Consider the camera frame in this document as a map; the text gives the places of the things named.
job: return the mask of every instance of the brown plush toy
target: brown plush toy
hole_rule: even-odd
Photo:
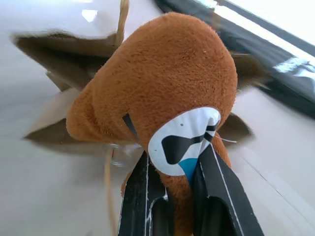
[[[235,64],[218,35],[195,17],[169,13],[140,27],[117,49],[74,101],[67,129],[81,141],[138,143],[153,156],[153,136],[185,112],[216,111],[218,130],[231,112],[236,89]],[[191,130],[198,122],[197,118],[180,126]],[[218,133],[212,144],[230,166]],[[159,168],[158,172],[175,201],[174,235],[192,235],[187,177],[167,175]]]

